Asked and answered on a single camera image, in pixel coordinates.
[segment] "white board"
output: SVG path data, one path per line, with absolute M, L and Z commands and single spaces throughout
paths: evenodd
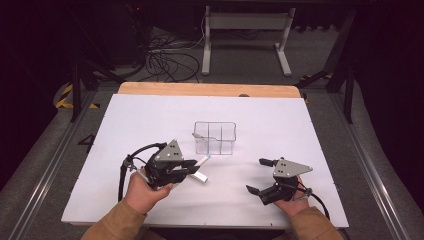
M 313 167 L 302 174 L 304 184 L 324 201 L 336 227 L 348 227 L 303 99 L 124 94 L 111 99 L 62 221 L 93 224 L 108 213 L 117 203 L 122 161 L 141 147 L 177 139 L 185 159 L 200 160 L 192 136 L 196 121 L 236 123 L 233 154 L 212 155 L 199 170 L 209 177 L 206 184 L 187 177 L 149 212 L 146 225 L 290 228 L 276 206 L 264 206 L 246 189 L 274 183 L 273 168 L 259 158 L 284 157 Z M 156 150 L 138 156 L 147 160 Z M 322 210 L 312 197 L 309 202 Z

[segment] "metal stand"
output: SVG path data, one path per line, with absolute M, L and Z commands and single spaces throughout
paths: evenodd
M 202 74 L 208 75 L 210 71 L 211 29 L 269 29 L 284 30 L 281 41 L 275 43 L 275 50 L 284 76 L 291 76 L 291 70 L 284 54 L 284 47 L 293 22 L 294 12 L 295 8 L 291 8 L 288 13 L 218 13 L 211 12 L 210 6 L 206 6 Z

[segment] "hand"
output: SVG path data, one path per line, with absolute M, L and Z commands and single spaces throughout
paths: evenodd
M 131 174 L 124 201 L 140 214 L 149 212 L 155 204 L 171 192 L 173 185 L 168 184 L 158 190 L 152 189 L 138 173 Z
M 297 199 L 299 197 L 302 197 L 304 195 L 303 192 L 301 191 L 296 191 L 296 193 L 294 194 L 293 199 Z M 276 202 L 274 202 L 275 206 L 277 206 L 279 209 L 283 210 L 283 212 L 285 212 L 287 214 L 287 216 L 289 216 L 290 218 L 293 217 L 294 215 L 298 214 L 299 212 L 301 212 L 302 210 L 306 209 L 309 207 L 309 203 L 308 203 L 308 199 L 302 199 L 302 200 L 293 200 L 291 199 L 290 201 L 286 202 L 284 200 L 278 200 Z

